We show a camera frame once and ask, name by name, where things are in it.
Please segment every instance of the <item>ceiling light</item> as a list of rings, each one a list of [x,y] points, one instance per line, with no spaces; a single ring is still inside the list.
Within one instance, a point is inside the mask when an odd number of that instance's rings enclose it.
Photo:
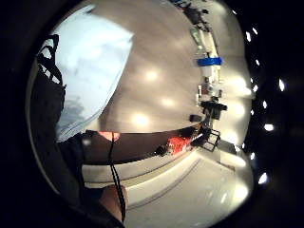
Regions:
[[[136,125],[144,126],[149,123],[149,119],[143,114],[137,114],[137,115],[133,116],[132,122]]]
[[[251,153],[251,155],[250,155],[250,160],[253,160],[255,157],[256,157],[255,152]]]
[[[265,101],[263,101],[263,107],[266,108],[267,107],[267,103]]]
[[[258,179],[258,184],[265,183],[267,181],[267,179],[268,179],[267,174],[263,173]]]
[[[251,35],[250,32],[246,31],[246,38],[248,42],[251,42]]]
[[[255,35],[257,35],[257,30],[255,28],[253,28],[253,32],[255,33]]]
[[[278,80],[278,86],[281,91],[284,91],[285,85],[284,85],[283,81],[280,79]]]
[[[258,86],[255,85],[254,88],[253,88],[253,91],[254,91],[254,92],[257,92],[257,90],[258,90]]]
[[[145,78],[148,80],[148,81],[154,81],[156,80],[158,77],[158,74],[154,71],[148,71],[146,74],[145,74]]]
[[[275,128],[274,128],[274,126],[272,125],[272,124],[270,124],[270,123],[266,123],[265,125],[264,125],[264,128],[265,128],[265,130],[267,130],[267,131],[273,131]]]

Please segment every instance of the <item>bright light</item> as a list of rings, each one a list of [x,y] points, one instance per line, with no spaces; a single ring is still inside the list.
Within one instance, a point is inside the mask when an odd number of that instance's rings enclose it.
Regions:
[[[241,201],[245,200],[248,196],[248,193],[249,193],[249,191],[248,191],[247,186],[245,186],[245,185],[237,186],[236,192],[235,192],[237,201],[241,202]]]
[[[226,201],[227,198],[227,193],[224,193],[224,195],[222,195],[220,203],[224,203]]]
[[[285,85],[284,85],[283,81],[280,79],[278,80],[278,86],[281,91],[284,91]]]
[[[174,101],[168,98],[163,98],[161,100],[162,105],[164,106],[173,106],[174,105]]]
[[[257,35],[257,30],[255,28],[253,28],[253,32],[255,33],[255,35]]]
[[[258,90],[258,86],[255,85],[253,91],[254,91],[254,92],[257,92],[257,90]]]
[[[274,126],[272,125],[272,124],[270,124],[270,123],[266,123],[265,125],[264,125],[264,128],[265,128],[265,130],[267,130],[267,131],[273,131],[275,128],[274,128]]]
[[[158,77],[158,74],[154,71],[149,71],[146,73],[145,78],[149,81],[154,81]]]
[[[267,174],[263,173],[258,179],[258,184],[265,183],[267,181],[267,179],[268,179]]]
[[[256,157],[255,152],[251,153],[251,155],[250,155],[250,160],[253,160],[255,157]]]
[[[136,125],[147,125],[148,118],[142,114],[137,114],[133,117],[133,123]]]
[[[246,39],[248,42],[251,42],[251,35],[250,32],[246,31]]]
[[[235,149],[236,149],[237,152],[240,151],[240,149],[239,149],[239,147],[237,145],[235,145]]]
[[[266,101],[263,101],[263,107],[266,108],[267,107],[267,103]]]

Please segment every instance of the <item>black fabric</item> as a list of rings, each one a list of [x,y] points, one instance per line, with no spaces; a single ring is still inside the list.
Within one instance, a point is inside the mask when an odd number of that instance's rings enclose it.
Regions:
[[[124,228],[124,225],[108,212],[100,203],[104,188],[92,189],[83,187],[80,191],[80,201],[88,218],[104,228]]]
[[[82,174],[82,165],[85,159],[82,135],[77,134],[65,142],[58,143],[58,146],[67,167],[80,184],[79,198],[81,206],[79,209],[83,211],[89,219],[100,224],[104,228],[124,228],[122,223],[99,203],[99,199],[103,195],[104,188],[85,187]]]

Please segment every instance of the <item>wire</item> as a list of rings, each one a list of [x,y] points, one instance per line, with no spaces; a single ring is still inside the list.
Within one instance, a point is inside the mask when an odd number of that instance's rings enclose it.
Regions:
[[[110,163],[113,180],[114,180],[116,190],[117,190],[117,194],[118,194],[118,197],[119,197],[119,200],[120,200],[121,212],[122,212],[122,221],[124,222],[124,218],[125,218],[125,200],[124,200],[124,194],[123,194],[123,190],[122,190],[122,186],[121,186],[121,180],[120,180],[120,177],[117,173],[117,170],[116,170],[116,168],[114,166],[114,163],[113,163],[113,160],[112,160],[113,148],[114,148],[114,133],[112,132],[112,142],[111,142],[110,150],[108,152],[108,161]]]

